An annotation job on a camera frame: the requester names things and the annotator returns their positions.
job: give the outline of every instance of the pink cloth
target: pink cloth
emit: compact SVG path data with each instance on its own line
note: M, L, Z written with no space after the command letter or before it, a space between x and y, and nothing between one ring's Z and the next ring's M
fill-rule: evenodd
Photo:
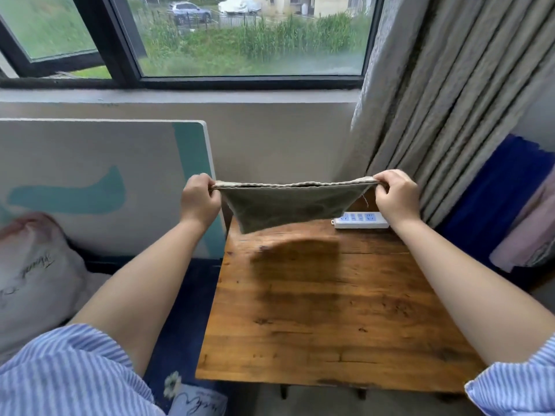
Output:
M522 208L509 235L490 254L489 260L511 272L515 266L525 266L534 252L554 237L555 167Z

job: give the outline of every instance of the building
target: building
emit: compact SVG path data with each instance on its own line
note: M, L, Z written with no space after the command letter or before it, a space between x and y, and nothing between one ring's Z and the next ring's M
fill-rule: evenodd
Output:
M372 11L375 0L255 0L262 4L262 13L266 15L301 14L302 5L306 4L309 16L321 17L346 11Z

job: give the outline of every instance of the curtain fold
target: curtain fold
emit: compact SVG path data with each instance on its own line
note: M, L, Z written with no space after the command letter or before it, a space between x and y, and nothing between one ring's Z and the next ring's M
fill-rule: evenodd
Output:
M386 5L337 175L403 169L436 226L551 77L555 0Z

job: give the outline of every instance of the wood grain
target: wood grain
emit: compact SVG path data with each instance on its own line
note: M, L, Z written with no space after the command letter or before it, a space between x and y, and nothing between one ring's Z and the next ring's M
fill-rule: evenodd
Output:
M233 220L198 378L462 392L483 367L392 231Z

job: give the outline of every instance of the person's right hand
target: person's right hand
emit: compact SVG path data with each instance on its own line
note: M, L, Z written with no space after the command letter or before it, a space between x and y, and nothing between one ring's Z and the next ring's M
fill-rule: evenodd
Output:
M204 232L212 224L221 209L218 190L209 192L214 181L207 174L193 175L181 194L181 222L200 223Z
M389 190L382 185L376 187L376 204L393 229L404 222L420 220L416 182L399 169L380 172L374 178L389 185Z

